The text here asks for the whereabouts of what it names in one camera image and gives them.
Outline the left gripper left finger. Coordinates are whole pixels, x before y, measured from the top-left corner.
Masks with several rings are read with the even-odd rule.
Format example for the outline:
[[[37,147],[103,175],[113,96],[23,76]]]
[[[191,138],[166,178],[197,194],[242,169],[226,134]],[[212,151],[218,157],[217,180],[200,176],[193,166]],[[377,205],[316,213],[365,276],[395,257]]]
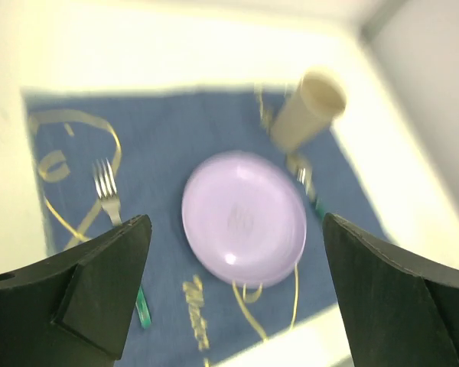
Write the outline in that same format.
[[[151,241],[135,216],[0,274],[0,366],[112,366],[122,357]]]

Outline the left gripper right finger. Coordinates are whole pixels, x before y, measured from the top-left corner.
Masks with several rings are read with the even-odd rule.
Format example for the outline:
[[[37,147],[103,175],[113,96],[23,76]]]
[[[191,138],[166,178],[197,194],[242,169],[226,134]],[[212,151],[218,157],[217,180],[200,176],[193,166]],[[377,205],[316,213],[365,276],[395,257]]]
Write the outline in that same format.
[[[322,228],[354,365],[459,366],[459,270],[332,213]]]

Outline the fork with teal handle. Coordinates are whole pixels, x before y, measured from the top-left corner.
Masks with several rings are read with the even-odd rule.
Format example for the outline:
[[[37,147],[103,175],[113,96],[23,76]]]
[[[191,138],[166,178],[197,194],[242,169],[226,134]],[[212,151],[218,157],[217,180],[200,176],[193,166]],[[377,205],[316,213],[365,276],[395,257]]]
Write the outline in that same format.
[[[109,216],[113,226],[120,226],[122,219],[120,215],[121,203],[110,162],[105,159],[97,161],[93,165],[93,180],[97,196],[103,211]],[[148,303],[142,286],[139,286],[135,307],[139,322],[144,330],[151,326],[151,315]]]

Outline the blue fish placemat cloth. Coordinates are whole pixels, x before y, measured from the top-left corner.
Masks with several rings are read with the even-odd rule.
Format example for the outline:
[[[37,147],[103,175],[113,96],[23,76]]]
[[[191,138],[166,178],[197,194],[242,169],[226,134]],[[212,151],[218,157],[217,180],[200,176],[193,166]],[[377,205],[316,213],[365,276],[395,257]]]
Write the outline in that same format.
[[[285,167],[260,122],[261,108],[278,109],[283,101],[280,93],[258,97],[249,90],[26,97],[50,252],[110,228],[93,182],[97,161],[112,165],[122,218],[151,218],[142,279],[151,326],[143,330],[132,320],[120,365],[216,365],[335,305],[321,223],[311,209],[298,273],[258,299],[210,274],[184,234],[182,193],[202,161],[235,150]]]

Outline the spoon with teal handle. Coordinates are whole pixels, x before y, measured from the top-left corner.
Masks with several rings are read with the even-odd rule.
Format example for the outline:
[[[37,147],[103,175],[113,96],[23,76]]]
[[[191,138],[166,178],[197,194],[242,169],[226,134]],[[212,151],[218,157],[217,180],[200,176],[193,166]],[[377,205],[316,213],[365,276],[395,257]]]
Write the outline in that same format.
[[[326,214],[326,210],[323,207],[316,190],[314,188],[312,178],[312,166],[310,161],[297,153],[290,153],[286,155],[285,164],[291,174],[295,176],[297,182],[299,182],[303,188],[311,207],[316,217],[323,221]]]

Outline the purple plate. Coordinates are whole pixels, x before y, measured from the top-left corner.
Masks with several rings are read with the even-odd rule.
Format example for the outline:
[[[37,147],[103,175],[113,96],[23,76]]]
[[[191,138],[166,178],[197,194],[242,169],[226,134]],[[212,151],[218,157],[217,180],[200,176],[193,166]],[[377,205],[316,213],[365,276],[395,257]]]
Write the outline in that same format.
[[[249,288],[287,278],[307,239],[295,185],[271,161],[245,151],[215,154],[192,171],[181,220],[202,266],[221,281]]]

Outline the beige paper cup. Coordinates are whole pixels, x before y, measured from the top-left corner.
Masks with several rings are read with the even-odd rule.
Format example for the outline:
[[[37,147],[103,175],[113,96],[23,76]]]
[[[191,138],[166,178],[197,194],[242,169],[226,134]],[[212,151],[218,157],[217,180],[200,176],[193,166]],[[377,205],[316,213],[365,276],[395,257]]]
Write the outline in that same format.
[[[270,137],[281,151],[293,152],[328,129],[346,106],[346,94],[337,80],[324,71],[310,70],[278,111]]]

